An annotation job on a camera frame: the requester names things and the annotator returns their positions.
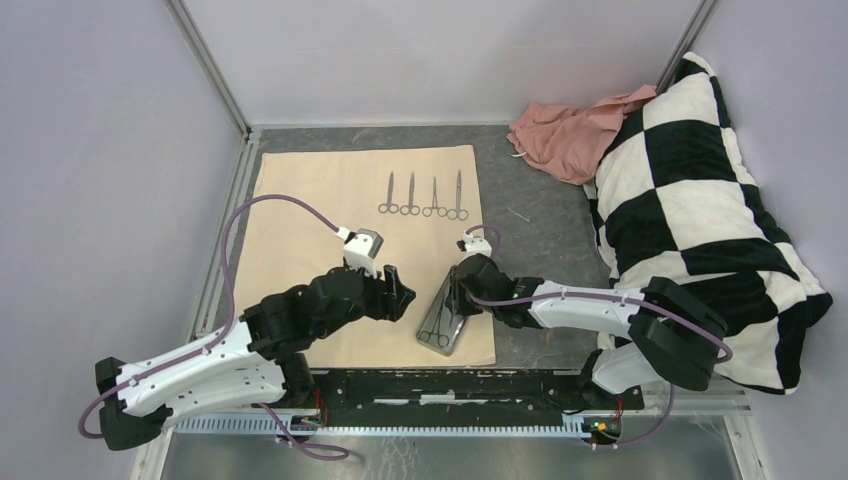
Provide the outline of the metal surgical instrument tray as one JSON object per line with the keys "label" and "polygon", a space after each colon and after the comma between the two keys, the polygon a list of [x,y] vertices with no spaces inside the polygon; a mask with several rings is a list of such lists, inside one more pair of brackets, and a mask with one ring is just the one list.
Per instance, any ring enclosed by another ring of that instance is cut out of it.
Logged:
{"label": "metal surgical instrument tray", "polygon": [[456,350],[467,316],[454,313],[450,307],[456,300],[453,291],[454,269],[451,268],[432,298],[415,339],[421,345],[449,357]]}

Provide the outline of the straight steel surgical scissors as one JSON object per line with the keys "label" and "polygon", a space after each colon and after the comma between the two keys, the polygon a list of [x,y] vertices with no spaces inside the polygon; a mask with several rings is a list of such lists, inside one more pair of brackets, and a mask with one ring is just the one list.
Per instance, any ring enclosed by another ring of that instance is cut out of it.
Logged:
{"label": "straight steel surgical scissors", "polygon": [[462,203],[463,181],[462,171],[458,170],[456,175],[455,200],[454,206],[446,210],[446,217],[449,220],[464,221],[469,217],[469,211],[464,208]]}

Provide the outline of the steel forceps clamp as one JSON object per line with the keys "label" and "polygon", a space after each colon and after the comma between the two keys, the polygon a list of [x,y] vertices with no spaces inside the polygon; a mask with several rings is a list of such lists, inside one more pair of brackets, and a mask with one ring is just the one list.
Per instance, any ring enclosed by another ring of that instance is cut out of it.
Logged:
{"label": "steel forceps clamp", "polygon": [[430,199],[430,204],[429,204],[428,206],[425,206],[425,207],[423,207],[423,208],[421,209],[421,214],[422,214],[424,217],[437,216],[437,217],[442,217],[442,218],[444,218],[444,217],[446,217],[446,216],[447,216],[447,210],[446,210],[446,208],[445,208],[445,207],[442,207],[442,206],[439,204],[439,197],[438,197],[438,181],[437,181],[437,178],[436,178],[436,177],[433,177],[433,179],[432,179],[432,188],[431,188],[431,199]]}

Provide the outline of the beige cloth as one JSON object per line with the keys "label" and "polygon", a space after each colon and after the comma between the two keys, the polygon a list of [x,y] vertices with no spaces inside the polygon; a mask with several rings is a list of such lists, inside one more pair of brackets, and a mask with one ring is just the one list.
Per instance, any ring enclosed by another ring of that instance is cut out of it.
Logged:
{"label": "beige cloth", "polygon": [[[464,221],[447,217],[380,214],[389,174],[393,200],[408,196],[415,173],[415,201],[430,204],[433,177],[439,204],[454,206],[457,171],[462,171]],[[406,150],[266,154],[252,192],[256,204],[245,214],[242,250],[236,258],[234,295],[243,311],[267,295],[306,284],[342,262],[342,243],[334,226],[366,228],[384,239],[377,262],[393,265],[401,281],[417,294],[396,321],[361,319],[306,353],[323,367],[466,367],[496,359],[492,318],[470,318],[456,350],[446,357],[419,344],[416,331],[449,268],[461,260],[457,241],[483,221],[473,148],[469,145]]]}

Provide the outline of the curved steel clamp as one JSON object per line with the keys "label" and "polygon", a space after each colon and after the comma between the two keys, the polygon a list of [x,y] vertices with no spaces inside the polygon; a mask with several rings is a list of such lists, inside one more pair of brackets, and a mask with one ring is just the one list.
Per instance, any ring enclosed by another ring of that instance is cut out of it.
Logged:
{"label": "curved steel clamp", "polygon": [[421,207],[415,201],[416,177],[415,173],[409,175],[408,180],[408,196],[404,204],[399,207],[399,213],[404,216],[417,216],[421,212]]}

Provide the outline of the thin steel hemostat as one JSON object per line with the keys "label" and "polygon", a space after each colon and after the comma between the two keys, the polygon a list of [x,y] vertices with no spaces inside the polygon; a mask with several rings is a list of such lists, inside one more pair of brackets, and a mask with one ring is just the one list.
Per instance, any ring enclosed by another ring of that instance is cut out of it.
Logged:
{"label": "thin steel hemostat", "polygon": [[416,339],[423,345],[448,355],[454,348],[455,326],[455,316],[445,307],[443,301],[436,301],[422,321]]}

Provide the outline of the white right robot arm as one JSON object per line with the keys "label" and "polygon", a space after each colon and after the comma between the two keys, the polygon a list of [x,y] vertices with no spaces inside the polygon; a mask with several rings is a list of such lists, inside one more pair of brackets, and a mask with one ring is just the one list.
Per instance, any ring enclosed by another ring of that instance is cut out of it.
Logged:
{"label": "white right robot arm", "polygon": [[573,287],[511,278],[493,259],[475,254],[452,268],[448,285],[446,305],[454,314],[488,312],[511,328],[570,328],[623,339],[623,346],[598,349],[584,364],[577,392],[591,408],[658,381],[704,391],[715,366],[733,357],[726,321],[668,278],[620,290]]}

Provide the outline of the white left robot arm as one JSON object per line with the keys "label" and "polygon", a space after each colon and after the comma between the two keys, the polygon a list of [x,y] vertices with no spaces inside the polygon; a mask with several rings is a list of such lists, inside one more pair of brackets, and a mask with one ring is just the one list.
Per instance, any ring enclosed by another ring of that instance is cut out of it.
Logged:
{"label": "white left robot arm", "polygon": [[95,365],[103,397],[98,436],[122,451],[184,419],[231,407],[319,407],[305,351],[362,318],[395,322],[415,298],[391,265],[375,278],[337,267],[266,296],[208,339],[136,363],[105,358]]}

